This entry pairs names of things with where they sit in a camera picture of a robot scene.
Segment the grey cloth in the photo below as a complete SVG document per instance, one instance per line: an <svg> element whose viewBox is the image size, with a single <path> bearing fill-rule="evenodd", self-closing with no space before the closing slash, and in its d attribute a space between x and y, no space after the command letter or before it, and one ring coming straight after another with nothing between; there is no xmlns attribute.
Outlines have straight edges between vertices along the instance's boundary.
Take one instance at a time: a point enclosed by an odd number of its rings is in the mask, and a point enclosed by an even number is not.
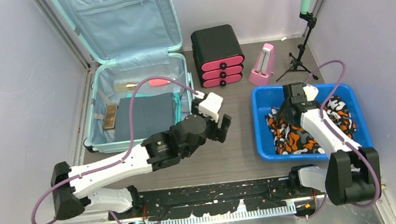
<svg viewBox="0 0 396 224"><path fill-rule="evenodd" d="M133 102L133 123L130 127L130 100L122 98L115 118L114 142L130 139L130 132L135 139L145 139L153 134L168 130L176 123L176 103L173 93L155 96L136 97Z"/></svg>

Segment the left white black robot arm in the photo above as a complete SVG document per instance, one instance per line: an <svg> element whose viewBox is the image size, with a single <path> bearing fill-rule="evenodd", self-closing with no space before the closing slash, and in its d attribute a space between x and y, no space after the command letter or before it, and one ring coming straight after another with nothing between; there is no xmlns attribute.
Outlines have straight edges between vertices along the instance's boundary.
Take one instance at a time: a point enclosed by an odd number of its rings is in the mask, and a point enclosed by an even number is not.
<svg viewBox="0 0 396 224"><path fill-rule="evenodd" d="M56 164L51 177L56 220L68 220L84 211L113 211L131 218L140 215L143 205L137 189L115 190L107 185L179 164L208 139L224 142L231 117L220 114L222 104L223 98L212 92L197 96L192 113L184 120L130 151L82 166Z"/></svg>

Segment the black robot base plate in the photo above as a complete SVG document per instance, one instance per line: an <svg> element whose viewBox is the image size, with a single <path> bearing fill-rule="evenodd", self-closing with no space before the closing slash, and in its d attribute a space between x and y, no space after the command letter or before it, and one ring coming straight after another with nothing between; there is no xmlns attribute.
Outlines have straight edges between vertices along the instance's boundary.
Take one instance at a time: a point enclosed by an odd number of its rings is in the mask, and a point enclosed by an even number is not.
<svg viewBox="0 0 396 224"><path fill-rule="evenodd" d="M234 213L240 207L246 211L280 208L290 199L312 199L320 194L319 190L300 187L287 177L186 186L140 192L135 205L115 217L157 222L216 216Z"/></svg>

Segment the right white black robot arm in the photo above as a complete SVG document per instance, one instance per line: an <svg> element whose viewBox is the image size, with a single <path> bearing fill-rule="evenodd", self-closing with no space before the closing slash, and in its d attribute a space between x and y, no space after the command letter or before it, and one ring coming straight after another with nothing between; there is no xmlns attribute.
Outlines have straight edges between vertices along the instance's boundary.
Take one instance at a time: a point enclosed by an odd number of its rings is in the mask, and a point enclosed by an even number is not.
<svg viewBox="0 0 396 224"><path fill-rule="evenodd" d="M304 196L310 189L324 192L339 206L373 205L381 195L379 154L349 138L316 101L318 89L305 83L284 85L284 99L277 115L290 125L303 128L329 157L326 169L315 165L293 167L289 189Z"/></svg>

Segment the orange black camouflage garment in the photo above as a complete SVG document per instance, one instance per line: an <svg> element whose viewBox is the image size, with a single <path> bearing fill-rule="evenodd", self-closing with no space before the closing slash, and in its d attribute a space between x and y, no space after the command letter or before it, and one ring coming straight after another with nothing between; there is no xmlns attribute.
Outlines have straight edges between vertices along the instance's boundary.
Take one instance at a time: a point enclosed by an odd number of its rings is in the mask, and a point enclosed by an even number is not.
<svg viewBox="0 0 396 224"><path fill-rule="evenodd" d="M349 138L357 131L347 104L339 96L332 96L324 105L331 121ZM273 135L274 150L278 155L322 154L324 149L303 128L290 125L277 116L278 108L271 107L265 115L268 129Z"/></svg>

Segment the teal cloth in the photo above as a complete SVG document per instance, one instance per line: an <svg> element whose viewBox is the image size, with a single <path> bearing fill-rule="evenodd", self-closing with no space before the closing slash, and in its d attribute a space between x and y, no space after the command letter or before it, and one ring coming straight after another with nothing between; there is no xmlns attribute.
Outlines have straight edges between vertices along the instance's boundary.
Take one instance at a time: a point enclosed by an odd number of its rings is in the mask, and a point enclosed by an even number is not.
<svg viewBox="0 0 396 224"><path fill-rule="evenodd" d="M181 102L181 96L180 96L180 88L174 88L172 90L172 95L173 95L173 101L175 104L175 107L173 108L173 111L175 112L174 116L175 116L175 124L177 124L178 122L181 121L181 108L182 108L182 102ZM136 94L135 97L151 97L151 96L155 96L155 95L148 95L148 94ZM126 94L125 97L127 98L131 98L132 94Z"/></svg>

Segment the light blue hard-shell suitcase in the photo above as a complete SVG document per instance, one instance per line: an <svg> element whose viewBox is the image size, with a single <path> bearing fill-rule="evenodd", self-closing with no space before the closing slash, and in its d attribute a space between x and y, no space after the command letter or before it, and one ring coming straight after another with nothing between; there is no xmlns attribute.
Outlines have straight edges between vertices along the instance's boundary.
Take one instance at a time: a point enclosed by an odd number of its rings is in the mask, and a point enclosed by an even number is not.
<svg viewBox="0 0 396 224"><path fill-rule="evenodd" d="M140 143L130 139L114 142L114 131L103 130L108 105L130 100L130 127L136 94L160 95L180 88L181 120L191 112L192 75L180 54L181 29L171 0L51 0L98 63L92 84L92 100L84 146L89 152L114 153ZM150 86L149 80L171 80ZM138 83L131 91L115 92L114 84Z"/></svg>

